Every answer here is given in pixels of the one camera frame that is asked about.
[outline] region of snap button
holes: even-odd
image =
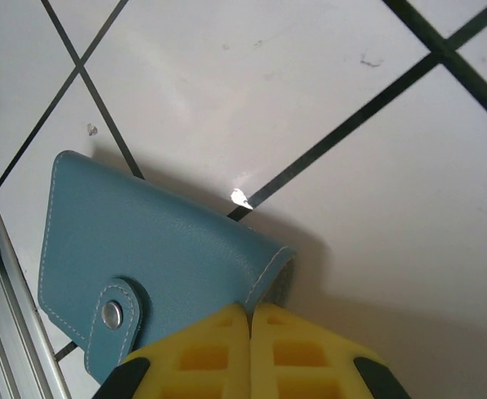
[[[107,302],[101,309],[101,318],[108,328],[116,330],[123,319],[120,305],[115,301]]]

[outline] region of small white debris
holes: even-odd
[[[249,205],[249,202],[247,201],[247,197],[243,193],[241,189],[234,189],[233,193],[230,195],[230,199],[236,204],[243,206],[244,208],[247,209],[252,209],[253,207]]]
[[[89,123],[86,125],[86,131],[88,131],[88,135],[97,135],[97,127]]]

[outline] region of wallet strap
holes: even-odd
[[[105,323],[105,306],[116,312],[118,327],[113,329]],[[129,354],[141,319],[140,302],[133,288],[121,278],[111,279],[98,296],[85,352],[85,369],[96,380],[105,379]]]

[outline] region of black tile grout line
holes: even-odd
[[[484,78],[406,0],[383,1],[430,51],[440,54],[441,63],[487,111]]]
[[[66,355],[72,353],[73,350],[76,348],[77,348],[77,344],[73,341],[70,341],[64,346],[63,349],[61,349],[59,352],[55,354],[55,361],[60,362],[62,359],[66,357]]]
[[[487,7],[470,19],[462,28],[456,31],[452,36],[445,40],[445,44],[452,50],[457,50],[472,37],[480,33],[487,27]],[[377,94],[372,100],[367,102],[360,110],[347,118],[340,126],[331,131],[316,145],[307,150],[303,155],[297,158],[291,165],[280,172],[264,187],[251,195],[248,199],[249,205],[255,209],[261,205],[271,195],[282,189],[290,180],[303,172],[313,162],[327,153],[333,146],[350,135],[359,126],[365,123],[369,118],[374,116],[379,110],[398,97],[403,91],[412,86],[416,81],[421,79],[425,74],[431,71],[441,62],[442,55],[439,52],[432,52],[417,62],[412,68],[406,71],[402,76],[391,83],[386,89]],[[246,215],[252,212],[252,209],[243,206],[236,207],[228,214],[233,220],[240,221]]]
[[[92,40],[91,44],[88,46],[88,48],[85,50],[85,53],[83,54],[83,56],[81,57],[81,64],[84,66],[85,63],[88,61],[88,58],[92,55],[92,53],[94,52],[94,50],[96,49],[97,45],[100,43],[101,39],[105,36],[105,34],[107,33],[107,31],[109,30],[109,28],[111,27],[112,23],[116,20],[116,18],[118,17],[118,15],[120,14],[121,10],[124,8],[124,6],[128,3],[129,0],[120,0],[118,2],[118,4],[116,5],[116,7],[114,8],[114,10],[112,10],[111,14],[109,15],[109,17],[106,19],[106,21],[103,23],[103,25],[101,26],[100,30],[98,31],[98,33],[96,34],[96,36],[94,37],[94,39]],[[46,3],[44,3],[44,1],[42,2],[44,8],[47,8],[47,7],[51,7],[49,5],[49,2],[46,1]],[[14,166],[17,164],[17,162],[20,160],[20,158],[22,158],[22,155],[26,152],[28,146],[32,143],[32,141],[35,139],[38,131],[42,128],[42,126],[44,125],[44,123],[47,121],[47,118],[50,116],[50,114],[53,112],[53,110],[55,109],[55,107],[57,106],[59,100],[62,99],[62,97],[64,96],[64,94],[66,93],[67,89],[70,87],[70,85],[74,82],[77,74],[79,72],[79,67],[77,66],[76,64],[76,67],[74,68],[74,70],[70,73],[70,75],[68,75],[68,77],[66,78],[65,82],[62,84],[61,88],[59,89],[59,91],[57,92],[57,94],[55,95],[55,97],[53,97],[52,101],[50,102],[50,104],[48,105],[47,109],[44,111],[44,113],[42,114],[42,116],[40,117],[40,119],[38,120],[38,122],[36,123],[36,125],[33,127],[33,129],[31,130],[29,136],[25,139],[25,141],[22,143],[22,145],[20,146],[20,148],[18,149],[17,153],[14,155],[14,157],[12,158],[11,162],[9,162],[9,165],[7,165],[7,168],[3,171],[2,175],[0,176],[0,188],[2,187],[3,183],[5,182],[6,178],[9,176],[9,174],[11,173],[12,169],[14,168]]]
[[[20,148],[18,149],[17,153],[14,155],[12,158],[11,162],[9,162],[9,165],[7,165],[7,168],[3,171],[2,175],[0,176],[0,187],[2,187],[3,182],[5,179],[9,176],[17,162],[22,158],[22,155],[24,152],[26,152],[27,148],[29,145],[32,143],[32,141],[35,139],[37,136],[38,131],[41,129],[41,127],[46,123],[47,118],[52,114],[53,110],[59,103],[59,101],[62,99],[62,97],[65,95],[66,91],[68,90],[68,87],[74,82],[74,79],[77,76],[77,68],[74,68],[72,72],[70,72],[70,75],[66,78],[64,83],[62,84],[61,88],[53,97],[52,102],[50,102],[50,105],[47,106],[46,110],[36,123],[35,127],[31,130],[31,133],[29,133],[29,136],[25,139],[25,141],[22,143]]]
[[[83,59],[85,61],[83,62],[81,62],[81,59],[77,55],[76,49],[74,48],[73,44],[70,41],[70,38],[66,34],[66,31],[64,30],[61,21],[59,21],[59,18],[55,14],[55,11],[53,10],[50,2],[48,0],[41,0],[41,2],[44,8],[46,9],[48,16],[52,20],[53,26],[56,28],[57,33],[61,37],[64,46],[68,50],[71,59],[76,64],[79,74],[81,75],[81,78],[85,82],[86,88],[91,93],[92,99],[96,103],[96,106],[100,111],[101,116],[103,117],[103,120],[105,121],[107,127],[109,128],[109,131],[111,131],[111,134],[114,137],[114,140],[118,145],[118,148],[120,149],[120,152],[123,155],[125,162],[127,162],[130,171],[134,176],[144,179],[144,176],[142,175],[139,166],[136,164],[135,158],[133,158],[133,155],[131,154],[129,147],[125,143],[123,137],[121,136],[120,131],[118,130],[118,126],[112,119],[111,113],[109,112],[105,103],[101,99],[100,93],[97,91],[96,86],[94,86],[94,83],[92,82],[92,79],[88,75],[88,72],[86,72],[85,64],[84,64],[84,62],[86,62],[90,57],[90,55],[94,52],[98,43],[101,41],[105,33],[109,30],[112,23],[116,20],[118,15],[120,15],[121,10],[123,10],[128,0],[123,0],[120,3],[118,3],[118,6],[115,7],[111,15],[107,18],[107,21],[103,24],[103,27],[101,28],[100,32],[96,34],[96,38],[92,41],[91,45],[86,49],[85,55],[83,55]]]

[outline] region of blue leather card holder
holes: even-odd
[[[65,151],[53,165],[38,301],[103,382],[130,351],[227,304],[251,313],[292,256],[226,216]],[[102,316],[109,302],[121,311],[115,329]]]

